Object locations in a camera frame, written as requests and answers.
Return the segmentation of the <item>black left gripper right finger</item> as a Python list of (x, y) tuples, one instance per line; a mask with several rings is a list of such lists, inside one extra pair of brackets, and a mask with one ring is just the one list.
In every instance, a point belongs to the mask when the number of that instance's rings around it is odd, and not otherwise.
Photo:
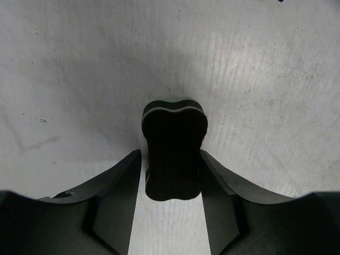
[(230, 171), (206, 151), (199, 175), (212, 254), (339, 254), (339, 193), (290, 198)]

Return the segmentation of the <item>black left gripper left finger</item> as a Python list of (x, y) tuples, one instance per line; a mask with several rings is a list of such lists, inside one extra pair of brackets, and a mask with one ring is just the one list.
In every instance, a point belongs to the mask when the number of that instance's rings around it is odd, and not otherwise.
[(1, 254), (127, 254), (141, 152), (55, 197), (1, 192)]

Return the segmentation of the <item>black felt whiteboard eraser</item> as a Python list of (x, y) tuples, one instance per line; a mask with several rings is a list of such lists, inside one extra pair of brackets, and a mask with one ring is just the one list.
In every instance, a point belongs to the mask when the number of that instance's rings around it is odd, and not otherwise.
[(141, 127), (148, 147), (146, 195), (155, 201), (196, 198), (208, 129), (201, 105), (192, 99), (152, 101), (143, 110)]

